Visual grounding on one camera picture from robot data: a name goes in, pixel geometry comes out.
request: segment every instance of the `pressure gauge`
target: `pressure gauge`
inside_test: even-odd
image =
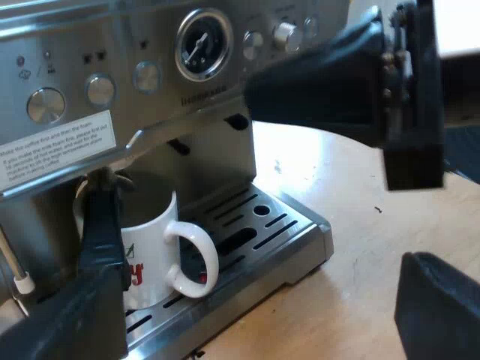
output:
[[[197,9],[182,21],[175,42],[175,62],[191,81],[206,81],[225,66],[233,45],[230,21],[219,10]]]

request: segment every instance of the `drip tray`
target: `drip tray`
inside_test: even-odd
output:
[[[182,220],[201,226],[215,243],[217,285],[205,298],[174,292],[153,307],[128,311],[127,359],[188,356],[266,296],[296,283],[332,255],[329,223],[288,196],[279,197],[283,202],[248,183],[181,211]],[[205,263],[200,253],[185,239],[180,247],[182,270],[201,282]]]

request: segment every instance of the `instruction sticker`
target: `instruction sticker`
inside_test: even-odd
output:
[[[110,111],[0,146],[0,191],[116,147]]]

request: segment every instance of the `control knob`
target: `control knob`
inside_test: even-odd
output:
[[[275,46],[286,53],[300,49],[302,44],[302,32],[288,22],[282,22],[273,33]]]
[[[310,16],[303,23],[304,36],[308,40],[314,39],[319,33],[319,22],[316,16]]]
[[[161,72],[156,64],[142,61],[135,67],[133,84],[143,94],[153,94],[161,84]]]
[[[255,60],[263,46],[263,36],[257,31],[247,31],[243,38],[243,56],[250,61]]]
[[[87,80],[86,95],[92,105],[108,107],[115,97],[115,85],[107,75],[92,75]]]
[[[63,115],[65,100],[54,88],[41,88],[28,99],[27,113],[38,124],[54,122]]]

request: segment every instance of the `table surface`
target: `table surface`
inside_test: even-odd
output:
[[[430,251],[480,281],[480,186],[386,191],[381,152],[331,133],[256,123],[256,183],[330,221],[334,255],[208,343],[202,359],[405,359],[393,319],[401,256]]]

